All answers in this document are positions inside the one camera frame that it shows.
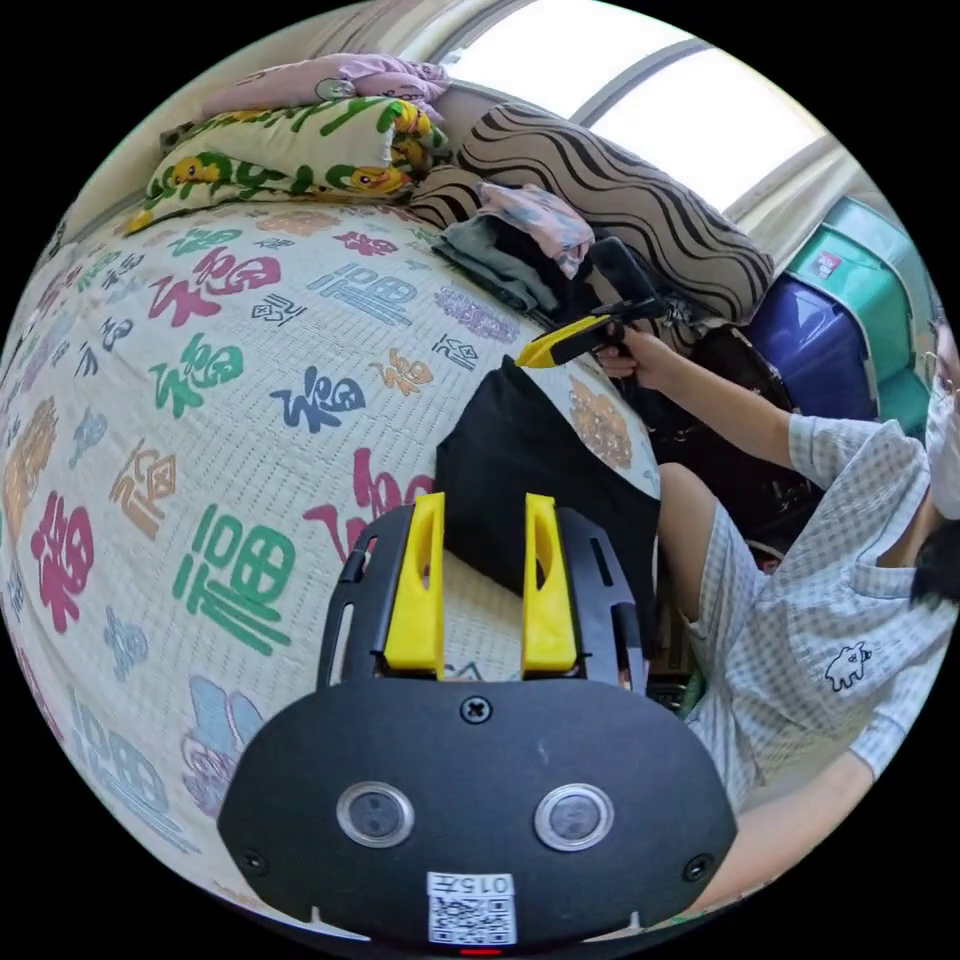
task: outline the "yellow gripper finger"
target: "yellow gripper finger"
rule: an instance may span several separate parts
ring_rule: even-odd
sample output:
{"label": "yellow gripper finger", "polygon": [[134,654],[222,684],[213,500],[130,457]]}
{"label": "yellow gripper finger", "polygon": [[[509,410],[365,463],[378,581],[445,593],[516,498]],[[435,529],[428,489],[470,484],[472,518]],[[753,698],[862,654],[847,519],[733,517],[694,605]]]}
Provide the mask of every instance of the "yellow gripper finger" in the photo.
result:
{"label": "yellow gripper finger", "polygon": [[384,647],[391,670],[443,679],[444,495],[418,497]]}
{"label": "yellow gripper finger", "polygon": [[577,320],[576,323],[568,323],[565,327],[560,327],[559,330],[545,333],[542,337],[531,340],[530,343],[520,351],[515,361],[516,365],[518,367],[533,367],[538,369],[556,367],[558,364],[554,357],[555,347],[563,344],[564,341],[570,340],[572,337],[580,336],[582,333],[602,326],[606,320],[609,320],[608,316],[584,317],[582,320]]}
{"label": "yellow gripper finger", "polygon": [[[523,675],[569,673],[577,662],[577,641],[552,497],[527,494],[526,535]],[[538,583],[538,563],[542,583]]]}

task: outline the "green storage box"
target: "green storage box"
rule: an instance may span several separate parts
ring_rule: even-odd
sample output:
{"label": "green storage box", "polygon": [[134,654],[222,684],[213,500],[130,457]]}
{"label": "green storage box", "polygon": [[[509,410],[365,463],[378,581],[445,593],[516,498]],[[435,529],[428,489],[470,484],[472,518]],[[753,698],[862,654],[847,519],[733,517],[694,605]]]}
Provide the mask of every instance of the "green storage box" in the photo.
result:
{"label": "green storage box", "polygon": [[870,207],[842,198],[787,268],[838,303],[867,348],[870,390],[881,420],[922,439],[929,391],[920,354],[929,349],[930,278],[910,237]]}

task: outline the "black backpack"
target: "black backpack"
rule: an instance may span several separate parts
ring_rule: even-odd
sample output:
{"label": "black backpack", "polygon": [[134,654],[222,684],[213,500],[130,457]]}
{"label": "black backpack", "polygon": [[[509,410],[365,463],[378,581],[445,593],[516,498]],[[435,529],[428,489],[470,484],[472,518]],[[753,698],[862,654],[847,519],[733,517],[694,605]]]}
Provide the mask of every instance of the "black backpack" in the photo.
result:
{"label": "black backpack", "polygon": [[[735,327],[711,330],[690,360],[795,412],[777,371]],[[650,431],[657,462],[683,464],[710,488],[747,540],[786,551],[817,508],[822,491],[793,470],[743,453],[665,398],[663,408]]]}

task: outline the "hand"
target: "hand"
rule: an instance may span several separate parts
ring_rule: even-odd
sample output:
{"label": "hand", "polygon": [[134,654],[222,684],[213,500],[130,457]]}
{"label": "hand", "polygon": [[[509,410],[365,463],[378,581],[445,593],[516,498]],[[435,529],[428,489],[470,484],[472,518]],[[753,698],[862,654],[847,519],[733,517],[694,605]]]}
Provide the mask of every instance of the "hand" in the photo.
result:
{"label": "hand", "polygon": [[[607,333],[612,336],[613,331],[610,324]],[[630,351],[629,356],[621,356],[617,347],[604,347],[597,353],[607,376],[617,380],[635,377],[640,386],[660,390],[666,368],[677,354],[653,334],[641,333],[632,327],[624,327],[623,343]]]}

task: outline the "glasses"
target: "glasses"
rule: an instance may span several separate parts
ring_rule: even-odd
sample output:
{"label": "glasses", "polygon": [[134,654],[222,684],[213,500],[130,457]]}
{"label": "glasses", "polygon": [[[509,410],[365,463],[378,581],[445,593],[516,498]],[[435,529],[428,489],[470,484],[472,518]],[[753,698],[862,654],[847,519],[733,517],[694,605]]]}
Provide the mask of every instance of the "glasses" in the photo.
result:
{"label": "glasses", "polygon": [[923,379],[931,390],[936,387],[948,396],[953,394],[954,407],[960,411],[960,388],[947,376],[944,376],[940,358],[935,353],[925,353],[923,361]]}

